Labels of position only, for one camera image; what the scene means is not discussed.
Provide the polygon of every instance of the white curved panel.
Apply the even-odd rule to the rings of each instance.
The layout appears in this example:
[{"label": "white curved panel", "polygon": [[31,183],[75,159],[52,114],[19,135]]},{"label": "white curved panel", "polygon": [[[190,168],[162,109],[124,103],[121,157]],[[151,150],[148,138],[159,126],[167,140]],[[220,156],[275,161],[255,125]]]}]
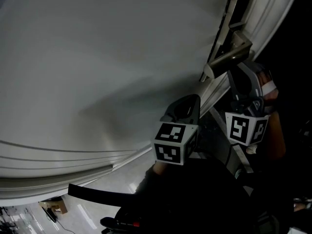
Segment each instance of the white curved panel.
[{"label": "white curved panel", "polygon": [[130,155],[136,151],[52,151],[24,148],[0,143],[0,157],[43,161],[95,160],[105,157]]},{"label": "white curved panel", "polygon": [[112,171],[101,167],[68,175],[36,179],[0,179],[0,205],[12,206],[42,201],[67,193],[68,183],[86,185]]},{"label": "white curved panel", "polygon": [[83,160],[58,160],[58,161],[42,161],[42,160],[25,160],[25,159],[11,159],[0,157],[0,164],[5,167],[13,169],[53,169],[53,168],[68,168],[74,166],[85,166],[93,164],[101,164],[106,161],[116,161],[127,157],[125,156],[115,156],[115,157],[105,157],[97,159],[83,159]]},{"label": "white curved panel", "polygon": [[256,59],[271,40],[294,0],[254,0],[243,33],[253,43]]},{"label": "white curved panel", "polygon": [[61,150],[147,145],[166,107],[197,83],[226,1],[8,3],[0,139]]},{"label": "white curved panel", "polygon": [[47,177],[47,176],[57,176],[63,174],[70,174],[80,171],[87,171],[94,168],[105,167],[108,165],[113,164],[114,162],[118,161],[105,161],[96,164],[90,165],[75,165],[72,167],[54,167],[54,168],[9,168],[1,166],[0,167],[0,174],[2,177],[5,178],[38,178],[38,177]]}]

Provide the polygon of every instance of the metal bracket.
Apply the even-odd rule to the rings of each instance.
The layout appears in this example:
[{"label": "metal bracket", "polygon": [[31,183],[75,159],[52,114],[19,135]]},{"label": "metal bracket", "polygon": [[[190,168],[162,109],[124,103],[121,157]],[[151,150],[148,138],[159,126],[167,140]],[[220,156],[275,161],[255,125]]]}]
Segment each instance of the metal bracket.
[{"label": "metal bracket", "polygon": [[232,35],[232,50],[208,62],[204,66],[204,74],[209,78],[217,78],[234,65],[244,61],[249,56],[252,42],[239,30]]}]

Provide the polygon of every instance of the white car door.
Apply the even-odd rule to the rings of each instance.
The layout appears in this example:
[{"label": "white car door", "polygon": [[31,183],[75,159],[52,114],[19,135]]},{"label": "white car door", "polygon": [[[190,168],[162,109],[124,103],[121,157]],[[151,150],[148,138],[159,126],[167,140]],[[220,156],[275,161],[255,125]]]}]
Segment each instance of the white car door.
[{"label": "white car door", "polygon": [[184,95],[198,93],[205,113],[229,89],[226,75],[199,80],[233,23],[257,56],[291,3],[0,0],[1,205],[59,195],[148,151]]}]

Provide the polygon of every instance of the hand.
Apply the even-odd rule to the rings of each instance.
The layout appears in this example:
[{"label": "hand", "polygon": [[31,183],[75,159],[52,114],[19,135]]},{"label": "hand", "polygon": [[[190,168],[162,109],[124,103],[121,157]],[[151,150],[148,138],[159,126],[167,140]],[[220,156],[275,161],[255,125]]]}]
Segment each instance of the hand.
[{"label": "hand", "polygon": [[162,175],[165,169],[167,168],[167,166],[168,166],[168,163],[156,161],[155,165],[153,166],[153,171],[158,175]]}]

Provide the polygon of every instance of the white cube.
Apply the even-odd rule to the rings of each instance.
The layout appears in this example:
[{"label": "white cube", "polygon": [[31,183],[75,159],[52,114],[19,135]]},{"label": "white cube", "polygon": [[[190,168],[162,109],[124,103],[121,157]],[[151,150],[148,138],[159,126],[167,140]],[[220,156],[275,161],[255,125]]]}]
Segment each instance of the white cube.
[{"label": "white cube", "polygon": [[236,113],[225,113],[228,139],[245,146],[261,142],[269,117],[250,117]]},{"label": "white cube", "polygon": [[183,165],[197,146],[198,126],[158,122],[151,140],[155,160]]}]

